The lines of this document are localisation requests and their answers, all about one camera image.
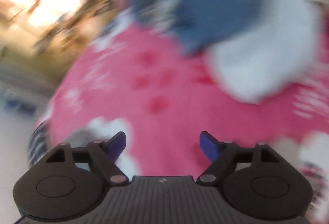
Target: wall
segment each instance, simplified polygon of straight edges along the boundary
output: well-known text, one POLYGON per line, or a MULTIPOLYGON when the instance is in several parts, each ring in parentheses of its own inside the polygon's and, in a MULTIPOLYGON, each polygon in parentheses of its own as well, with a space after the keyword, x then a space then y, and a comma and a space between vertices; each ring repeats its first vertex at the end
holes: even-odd
MULTIPOLYGON (((32 101, 36 95, 24 91, 19 95, 32 101)), ((38 114, 46 105, 46 99, 40 97, 38 114)), ((13 186, 27 171, 27 145, 33 132, 36 117, 28 118, 4 109, 0 100, 0 223, 14 223, 20 214, 13 200, 13 186)))

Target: bed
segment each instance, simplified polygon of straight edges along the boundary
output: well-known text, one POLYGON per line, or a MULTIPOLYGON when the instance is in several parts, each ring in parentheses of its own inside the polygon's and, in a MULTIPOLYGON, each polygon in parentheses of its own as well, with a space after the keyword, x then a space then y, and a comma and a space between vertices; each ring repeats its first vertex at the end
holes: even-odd
POLYGON ((208 131, 241 146, 280 137, 301 142, 329 133, 329 36, 316 73, 260 105, 239 103, 209 76, 205 57, 184 57, 176 41, 141 28, 129 9, 108 24, 75 62, 40 119, 51 147, 81 129, 99 137, 119 131, 127 148, 118 166, 133 175, 199 175, 208 131))

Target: metal pin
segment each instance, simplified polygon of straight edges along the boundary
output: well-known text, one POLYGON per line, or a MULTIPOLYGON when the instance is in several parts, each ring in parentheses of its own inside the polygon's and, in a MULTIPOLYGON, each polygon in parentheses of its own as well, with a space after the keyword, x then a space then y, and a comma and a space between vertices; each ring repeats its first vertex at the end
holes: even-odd
POLYGON ((110 178, 113 183, 123 183, 127 178, 123 175, 114 175, 110 178))
POLYGON ((216 180, 216 177, 214 175, 211 174, 204 174, 200 177, 200 180, 202 182, 213 182, 216 180))

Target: pink fabric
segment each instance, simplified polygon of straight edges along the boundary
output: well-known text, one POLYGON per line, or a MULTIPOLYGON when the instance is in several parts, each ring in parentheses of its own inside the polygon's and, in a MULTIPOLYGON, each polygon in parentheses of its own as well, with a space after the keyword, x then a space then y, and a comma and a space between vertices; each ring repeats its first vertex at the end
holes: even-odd
POLYGON ((168 37, 132 24, 109 44, 99 52, 89 47, 53 97, 54 145, 99 116, 123 118, 132 127, 128 151, 141 175, 198 176, 209 165, 199 149, 204 130, 242 146, 329 133, 328 37, 310 86, 292 84, 261 105, 231 99, 213 83, 202 55, 183 57, 168 37))

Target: circular pad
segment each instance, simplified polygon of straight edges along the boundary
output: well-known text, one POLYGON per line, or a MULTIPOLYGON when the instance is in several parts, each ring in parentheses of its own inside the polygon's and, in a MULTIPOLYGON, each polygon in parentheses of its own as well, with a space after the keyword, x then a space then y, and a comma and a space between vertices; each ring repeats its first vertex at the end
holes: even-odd
POLYGON ((251 187, 255 193, 265 197, 280 197, 289 191, 289 184, 282 178, 265 176, 253 179, 251 187))
POLYGON ((240 212, 263 220, 286 220, 303 215, 312 189, 300 174, 277 165, 238 170, 223 182, 225 199, 240 212))
POLYGON ((59 198, 70 194, 75 189, 75 181, 64 176, 52 176, 37 184, 37 191, 45 197, 59 198))

